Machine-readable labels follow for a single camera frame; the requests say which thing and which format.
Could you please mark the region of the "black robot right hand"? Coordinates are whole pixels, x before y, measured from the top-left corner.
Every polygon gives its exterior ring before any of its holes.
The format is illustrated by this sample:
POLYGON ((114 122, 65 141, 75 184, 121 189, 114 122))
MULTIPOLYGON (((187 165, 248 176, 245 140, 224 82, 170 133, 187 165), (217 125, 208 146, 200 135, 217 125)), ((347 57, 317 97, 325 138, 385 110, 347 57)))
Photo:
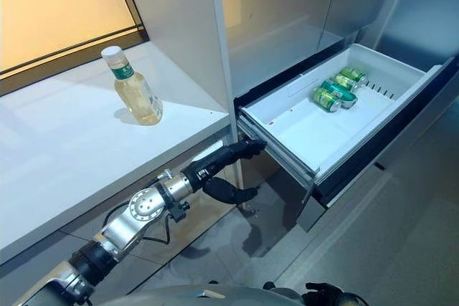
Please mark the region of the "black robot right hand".
POLYGON ((307 293, 302 295, 305 305, 334 306, 344 291, 329 283, 306 283, 307 293))

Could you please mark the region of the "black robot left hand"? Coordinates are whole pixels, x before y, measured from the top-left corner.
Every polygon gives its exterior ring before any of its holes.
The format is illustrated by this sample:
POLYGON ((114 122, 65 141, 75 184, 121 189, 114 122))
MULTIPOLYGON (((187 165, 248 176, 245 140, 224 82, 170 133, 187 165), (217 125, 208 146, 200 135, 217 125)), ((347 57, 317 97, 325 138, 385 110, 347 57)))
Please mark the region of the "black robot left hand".
POLYGON ((256 197, 257 188, 239 189, 216 175, 239 159, 251 159, 259 155, 266 145, 264 140, 252 139, 224 145, 208 156, 191 162, 181 173, 188 179, 193 191, 201 189, 208 196, 225 204, 242 204, 256 197))

